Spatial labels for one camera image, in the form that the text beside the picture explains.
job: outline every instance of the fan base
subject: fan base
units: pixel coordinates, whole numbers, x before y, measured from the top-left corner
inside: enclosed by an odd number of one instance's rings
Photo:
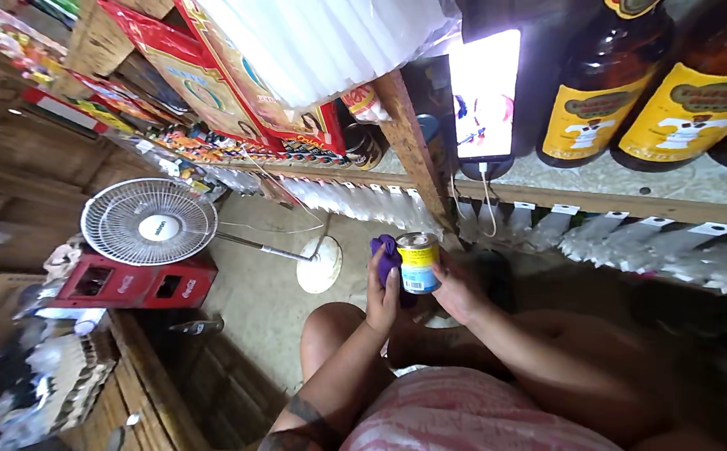
[[[313,238],[299,254],[311,257],[315,253],[315,261],[297,263],[297,281],[311,294],[327,291],[341,273],[342,252],[338,241],[328,236]]]

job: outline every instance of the knee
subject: knee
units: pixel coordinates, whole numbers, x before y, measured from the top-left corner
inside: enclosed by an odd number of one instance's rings
[[[358,307],[347,302],[330,302],[317,307],[305,320],[303,337],[306,334],[328,336],[331,334],[351,334],[366,314]]]

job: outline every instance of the fan stand pole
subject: fan stand pole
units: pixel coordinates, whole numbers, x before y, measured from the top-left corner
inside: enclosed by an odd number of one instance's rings
[[[275,248],[272,248],[269,246],[264,246],[263,244],[258,244],[254,241],[248,241],[248,240],[245,240],[244,238],[234,237],[233,235],[228,235],[227,233],[224,233],[224,232],[216,232],[216,236],[221,239],[225,239],[227,241],[233,241],[233,242],[237,242],[238,244],[243,244],[245,246],[254,247],[258,251],[273,253],[274,255],[280,255],[282,257],[290,258],[292,260],[308,261],[308,262],[314,261],[313,257],[308,258],[308,257],[303,257],[302,255],[297,255],[296,253],[280,251],[279,249],[275,249]]]

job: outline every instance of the phone screen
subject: phone screen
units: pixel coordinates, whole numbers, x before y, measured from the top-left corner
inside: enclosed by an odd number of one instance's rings
[[[506,30],[449,49],[458,158],[511,154],[519,45],[519,30]]]

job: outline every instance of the white cable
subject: white cable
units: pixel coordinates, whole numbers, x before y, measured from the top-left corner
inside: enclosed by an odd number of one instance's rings
[[[494,235],[497,235],[497,220],[494,218],[492,201],[489,200],[489,186],[486,184],[486,171],[489,170],[489,163],[478,163],[478,169],[480,169],[480,176],[483,179],[483,191],[486,193],[486,204],[489,206],[489,214],[492,217],[492,233],[486,234],[486,236],[489,238],[494,238]]]
[[[249,225],[249,224],[235,224],[234,222],[223,222],[223,221],[219,221],[219,224],[224,224],[226,226],[247,227],[248,229],[252,229],[253,231],[272,232],[272,233],[285,233],[285,234],[310,232],[310,231],[315,231],[316,229],[321,229],[322,227],[324,227],[324,221],[321,220],[321,219],[319,219],[314,213],[311,213],[310,210],[308,209],[308,207],[305,205],[304,202],[302,202],[301,200],[299,200],[299,198],[297,196],[295,196],[294,194],[291,194],[291,191],[286,190],[286,187],[283,186],[283,185],[280,185],[280,182],[278,182],[276,178],[274,178],[271,174],[269,174],[269,171],[267,171],[266,169],[262,168],[261,165],[259,165],[257,161],[253,160],[250,157],[250,154],[247,153],[247,149],[241,149],[241,154],[244,157],[248,158],[249,161],[251,161],[253,165],[258,166],[258,169],[260,169],[261,171],[263,171],[263,173],[265,173],[266,175],[268,175],[269,176],[269,179],[271,179],[272,181],[274,181],[276,185],[278,185],[281,189],[283,189],[283,191],[285,191],[286,193],[289,193],[294,199],[296,199],[299,202],[299,206],[301,206],[303,208],[303,210],[305,210],[305,213],[310,214],[312,217],[314,217],[315,220],[318,220],[321,223],[321,225],[318,225],[316,227],[311,227],[310,229],[305,229],[304,231],[288,231],[288,232],[285,232],[285,231],[270,231],[270,230],[267,230],[267,229],[258,229],[257,227],[253,227],[252,225]]]
[[[452,190],[452,200],[456,201],[456,209],[458,210],[458,214],[461,214],[461,205],[458,203],[458,191],[456,191],[455,173],[456,172],[452,170],[452,162],[450,162],[450,189]]]

